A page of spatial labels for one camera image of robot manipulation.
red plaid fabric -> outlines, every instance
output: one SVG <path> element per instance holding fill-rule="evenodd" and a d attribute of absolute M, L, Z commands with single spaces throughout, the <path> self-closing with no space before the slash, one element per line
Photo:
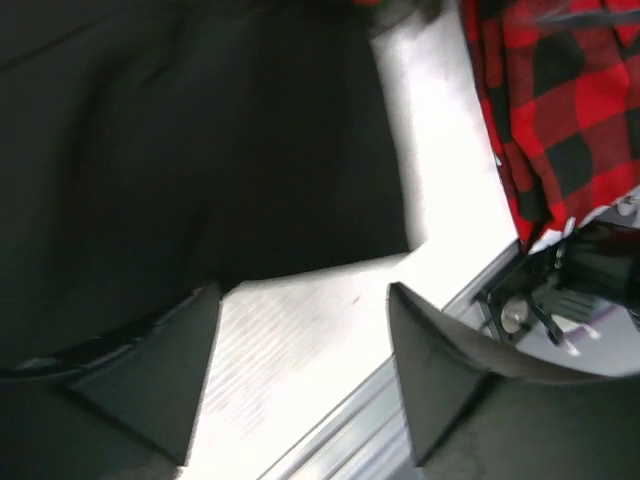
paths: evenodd
<path fill-rule="evenodd" d="M 466 0 L 482 111 L 525 248 L 640 183 L 640 26 L 532 26 L 557 0 Z M 624 11 L 638 0 L 582 0 Z"/>

plaid jacket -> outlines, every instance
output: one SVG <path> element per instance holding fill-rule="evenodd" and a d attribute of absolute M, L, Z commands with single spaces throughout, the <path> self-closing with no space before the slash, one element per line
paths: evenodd
<path fill-rule="evenodd" d="M 572 11 L 638 0 L 573 1 Z M 532 26 L 557 0 L 462 2 L 482 111 L 523 246 L 640 183 L 640 26 Z"/>

buffalo check shirt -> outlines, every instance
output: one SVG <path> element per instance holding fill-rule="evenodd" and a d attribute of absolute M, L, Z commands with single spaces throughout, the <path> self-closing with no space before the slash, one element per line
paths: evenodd
<path fill-rule="evenodd" d="M 640 184 L 640 26 L 534 26 L 557 3 L 462 2 L 477 93 L 526 250 Z M 637 6 L 581 0 L 569 8 Z"/>

white floor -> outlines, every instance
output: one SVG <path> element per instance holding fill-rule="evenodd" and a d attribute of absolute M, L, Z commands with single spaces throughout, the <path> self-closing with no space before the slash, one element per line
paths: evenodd
<path fill-rule="evenodd" d="M 457 12 L 375 45 L 416 245 L 405 259 L 225 300 L 185 480 L 253 480 L 391 355 L 385 289 L 444 306 L 515 239 Z"/>

red and black checkered fabric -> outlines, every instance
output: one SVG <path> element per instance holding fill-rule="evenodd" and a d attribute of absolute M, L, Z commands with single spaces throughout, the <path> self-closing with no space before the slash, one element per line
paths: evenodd
<path fill-rule="evenodd" d="M 533 26 L 557 0 L 466 0 L 476 88 L 521 241 L 640 184 L 640 26 Z M 638 0 L 572 2 L 625 10 Z"/>

